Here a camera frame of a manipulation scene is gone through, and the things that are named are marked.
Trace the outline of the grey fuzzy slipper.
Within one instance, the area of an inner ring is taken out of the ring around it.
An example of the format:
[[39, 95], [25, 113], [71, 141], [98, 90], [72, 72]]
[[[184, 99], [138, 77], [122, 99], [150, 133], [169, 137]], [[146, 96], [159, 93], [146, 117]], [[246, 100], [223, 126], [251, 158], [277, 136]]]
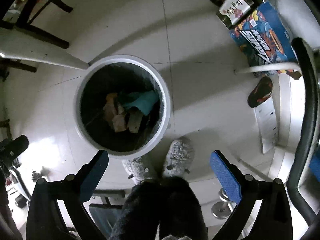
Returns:
[[157, 178], [157, 172], [147, 155], [135, 159], [124, 159], [121, 162], [127, 172], [128, 179], [131, 179], [135, 185]]
[[180, 137], [174, 140], [164, 161], [162, 177], [185, 178], [190, 173], [194, 157], [195, 152], [189, 138]]

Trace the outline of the chrome dumbbell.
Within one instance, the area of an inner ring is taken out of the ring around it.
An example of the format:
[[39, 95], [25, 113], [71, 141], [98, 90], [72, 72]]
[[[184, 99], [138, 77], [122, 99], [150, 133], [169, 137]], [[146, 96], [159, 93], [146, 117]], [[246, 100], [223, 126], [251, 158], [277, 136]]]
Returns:
[[228, 198], [224, 189], [220, 189], [219, 197], [220, 200], [211, 208], [212, 215], [217, 219], [227, 219], [235, 209], [236, 204]]

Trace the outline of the black red slipper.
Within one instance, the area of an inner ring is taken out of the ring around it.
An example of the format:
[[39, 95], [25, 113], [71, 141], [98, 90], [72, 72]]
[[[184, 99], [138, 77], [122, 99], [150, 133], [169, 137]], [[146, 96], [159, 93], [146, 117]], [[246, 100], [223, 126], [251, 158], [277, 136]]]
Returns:
[[272, 91], [272, 80], [268, 76], [261, 78], [255, 89], [251, 91], [247, 98], [249, 107], [255, 108], [265, 102], [271, 96]]

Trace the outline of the grey fuzzy left slipper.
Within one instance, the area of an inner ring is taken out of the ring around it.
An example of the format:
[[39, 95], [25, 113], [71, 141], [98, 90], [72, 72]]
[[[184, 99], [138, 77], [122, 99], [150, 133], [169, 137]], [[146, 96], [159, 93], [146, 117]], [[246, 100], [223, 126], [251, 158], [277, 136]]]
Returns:
[[128, 179], [131, 179], [135, 185], [157, 178], [157, 172], [147, 155], [135, 159], [124, 159], [121, 162], [127, 172]]

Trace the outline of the dark wooden chair frame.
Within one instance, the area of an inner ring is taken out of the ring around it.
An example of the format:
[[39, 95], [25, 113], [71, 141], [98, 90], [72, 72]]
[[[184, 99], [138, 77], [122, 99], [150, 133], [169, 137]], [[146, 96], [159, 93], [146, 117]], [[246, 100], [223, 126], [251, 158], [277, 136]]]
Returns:
[[33, 26], [32, 23], [35, 18], [37, 18], [37, 16], [39, 16], [39, 14], [51, 3], [67, 13], [73, 11], [72, 7], [68, 6], [62, 0], [24, 0], [22, 2], [23, 7], [16, 22], [12, 23], [4, 20], [4, 17], [10, 10], [10, 7], [18, 1], [19, 0], [1, 0], [1, 28], [17, 30], [23, 34], [27, 34], [40, 41], [53, 44], [62, 49], [67, 49], [69, 47], [69, 42]]

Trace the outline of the teal trash in bin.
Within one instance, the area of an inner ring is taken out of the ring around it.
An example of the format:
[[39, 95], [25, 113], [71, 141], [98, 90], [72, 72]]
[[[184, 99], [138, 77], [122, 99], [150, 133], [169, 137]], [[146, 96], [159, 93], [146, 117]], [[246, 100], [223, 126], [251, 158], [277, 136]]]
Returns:
[[154, 104], [159, 100], [158, 93], [151, 90], [145, 93], [138, 94], [138, 97], [132, 102], [124, 104], [125, 109], [130, 109], [136, 107], [139, 109], [145, 116], [149, 115]]

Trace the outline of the white round trash bin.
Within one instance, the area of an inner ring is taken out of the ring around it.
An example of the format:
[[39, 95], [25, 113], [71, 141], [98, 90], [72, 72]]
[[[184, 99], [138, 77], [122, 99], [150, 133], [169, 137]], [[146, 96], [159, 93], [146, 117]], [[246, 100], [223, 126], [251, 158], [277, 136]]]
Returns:
[[[159, 100], [149, 115], [143, 115], [138, 133], [127, 128], [130, 113], [136, 107], [125, 109], [138, 94], [158, 93]], [[104, 118], [106, 96], [116, 93], [116, 105], [124, 109], [126, 130], [115, 132]], [[109, 156], [131, 159], [153, 150], [167, 130], [171, 114], [171, 96], [163, 77], [148, 62], [135, 56], [107, 56], [90, 66], [82, 78], [74, 98], [74, 118], [79, 136], [97, 150]]]

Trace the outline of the liquor gift box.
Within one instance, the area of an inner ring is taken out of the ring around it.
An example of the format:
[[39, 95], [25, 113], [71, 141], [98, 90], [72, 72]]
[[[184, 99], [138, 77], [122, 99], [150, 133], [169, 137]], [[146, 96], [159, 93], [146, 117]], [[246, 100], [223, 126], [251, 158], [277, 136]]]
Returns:
[[263, 2], [264, 0], [225, 0], [216, 15], [231, 30]]

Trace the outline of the blue snack carton box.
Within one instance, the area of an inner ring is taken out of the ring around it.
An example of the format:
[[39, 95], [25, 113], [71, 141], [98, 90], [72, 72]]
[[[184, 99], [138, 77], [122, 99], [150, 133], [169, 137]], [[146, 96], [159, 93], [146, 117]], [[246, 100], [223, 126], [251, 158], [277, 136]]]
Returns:
[[289, 32], [270, 2], [257, 7], [229, 33], [250, 67], [297, 62]]

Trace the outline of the white pipe rod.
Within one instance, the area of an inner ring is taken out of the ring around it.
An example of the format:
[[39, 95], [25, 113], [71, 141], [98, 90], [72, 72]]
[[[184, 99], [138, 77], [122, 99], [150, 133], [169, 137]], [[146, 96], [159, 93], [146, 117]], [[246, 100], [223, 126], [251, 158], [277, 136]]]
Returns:
[[265, 65], [254, 66], [254, 67], [235, 69], [234, 74], [269, 72], [272, 70], [294, 70], [302, 74], [300, 66], [294, 62], [281, 62], [281, 63], [265, 64]]

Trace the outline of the grey fuzzy right slipper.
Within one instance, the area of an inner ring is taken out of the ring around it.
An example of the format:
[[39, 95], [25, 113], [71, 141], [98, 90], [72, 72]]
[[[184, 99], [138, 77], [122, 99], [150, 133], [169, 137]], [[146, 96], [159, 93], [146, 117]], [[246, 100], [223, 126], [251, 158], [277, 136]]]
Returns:
[[185, 178], [190, 173], [194, 157], [195, 152], [189, 138], [180, 137], [174, 140], [164, 161], [162, 177]]

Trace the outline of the orange white plastic bag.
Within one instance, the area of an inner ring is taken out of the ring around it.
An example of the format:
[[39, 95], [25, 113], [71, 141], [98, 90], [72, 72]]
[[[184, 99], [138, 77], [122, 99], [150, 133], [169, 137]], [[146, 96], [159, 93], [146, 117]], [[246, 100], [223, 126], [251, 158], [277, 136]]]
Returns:
[[104, 105], [104, 118], [109, 125], [117, 132], [126, 130], [124, 109], [120, 104], [116, 105], [116, 93], [111, 93], [106, 96], [106, 104]]

